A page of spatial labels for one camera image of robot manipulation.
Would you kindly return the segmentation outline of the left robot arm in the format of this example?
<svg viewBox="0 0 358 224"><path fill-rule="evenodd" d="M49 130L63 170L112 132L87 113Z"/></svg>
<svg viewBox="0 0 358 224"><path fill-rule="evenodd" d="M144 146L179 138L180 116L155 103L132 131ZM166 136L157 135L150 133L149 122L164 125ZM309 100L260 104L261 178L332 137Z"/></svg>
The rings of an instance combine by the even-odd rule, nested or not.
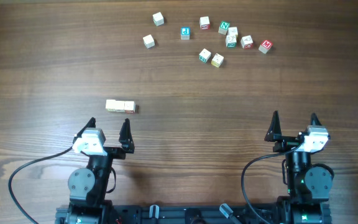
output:
<svg viewBox="0 0 358 224"><path fill-rule="evenodd" d="M111 174L115 174L112 162L134 153L135 146L131 134L130 120L125 119L119 133L120 147L105 146L103 130L96 127L96 119L91 118L74 139L72 148L76 153L88 156L85 168L75 170L68 179L70 203L62 218L57 221L66 224L77 223L121 223L121 217L114 209L112 201L106 200Z"/></svg>

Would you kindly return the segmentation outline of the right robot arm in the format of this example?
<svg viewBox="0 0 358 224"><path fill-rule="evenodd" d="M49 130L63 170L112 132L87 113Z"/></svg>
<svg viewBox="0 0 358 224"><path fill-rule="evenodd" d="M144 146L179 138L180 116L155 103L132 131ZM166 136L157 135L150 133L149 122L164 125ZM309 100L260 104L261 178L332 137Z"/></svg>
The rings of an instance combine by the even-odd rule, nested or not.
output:
<svg viewBox="0 0 358 224"><path fill-rule="evenodd" d="M331 224L329 192L333 186L334 171L325 164L313 164L311 156L322 151L330 135L317 115L311 115L310 124L296 137L284 136L277 111L273 112L265 140L274 142L273 152L285 154L282 161L283 183L287 196L280 196L273 210L274 223Z"/></svg>

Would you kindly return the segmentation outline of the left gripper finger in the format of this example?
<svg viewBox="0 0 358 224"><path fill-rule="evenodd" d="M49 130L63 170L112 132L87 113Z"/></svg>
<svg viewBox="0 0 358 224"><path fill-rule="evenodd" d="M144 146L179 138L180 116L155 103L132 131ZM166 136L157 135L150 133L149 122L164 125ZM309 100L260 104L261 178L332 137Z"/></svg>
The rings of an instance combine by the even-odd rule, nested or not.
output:
<svg viewBox="0 0 358 224"><path fill-rule="evenodd" d="M74 138L80 138L85 131L86 128L95 128L96 127L96 118L91 117L91 119L87 122L87 124L77 133L74 135Z"/></svg>
<svg viewBox="0 0 358 224"><path fill-rule="evenodd" d="M134 153L135 145L132 138L130 120L128 118L125 119L121 127L119 133L119 142L121 143L121 147L126 153Z"/></svg>

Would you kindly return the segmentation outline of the wooden block yellow side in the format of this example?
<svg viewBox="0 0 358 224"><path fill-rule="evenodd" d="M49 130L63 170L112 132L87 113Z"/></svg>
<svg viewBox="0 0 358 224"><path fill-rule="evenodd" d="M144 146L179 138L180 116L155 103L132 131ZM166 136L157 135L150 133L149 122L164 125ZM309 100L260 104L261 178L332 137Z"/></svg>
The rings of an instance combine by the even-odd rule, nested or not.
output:
<svg viewBox="0 0 358 224"><path fill-rule="evenodd" d="M115 104L116 104L115 100L106 100L106 106L105 106L106 110L110 112L115 111L116 110Z"/></svg>

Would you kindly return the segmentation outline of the wooden block blue side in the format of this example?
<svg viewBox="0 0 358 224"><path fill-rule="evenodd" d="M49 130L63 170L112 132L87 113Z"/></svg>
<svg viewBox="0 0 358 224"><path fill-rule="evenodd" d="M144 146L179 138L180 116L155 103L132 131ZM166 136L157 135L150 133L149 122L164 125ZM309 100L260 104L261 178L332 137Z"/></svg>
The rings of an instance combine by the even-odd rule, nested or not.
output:
<svg viewBox="0 0 358 224"><path fill-rule="evenodd" d="M135 113L136 112L136 104L134 101L125 101L124 102L124 111L126 113Z"/></svg>

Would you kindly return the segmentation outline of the wooden block green side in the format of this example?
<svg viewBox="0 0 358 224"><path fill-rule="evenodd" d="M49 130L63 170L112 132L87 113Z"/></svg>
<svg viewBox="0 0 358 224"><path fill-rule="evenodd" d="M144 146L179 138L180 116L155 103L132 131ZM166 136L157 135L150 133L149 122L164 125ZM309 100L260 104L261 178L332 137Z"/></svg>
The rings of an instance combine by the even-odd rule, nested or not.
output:
<svg viewBox="0 0 358 224"><path fill-rule="evenodd" d="M114 102L114 110L118 113L125 112L125 101L115 101Z"/></svg>

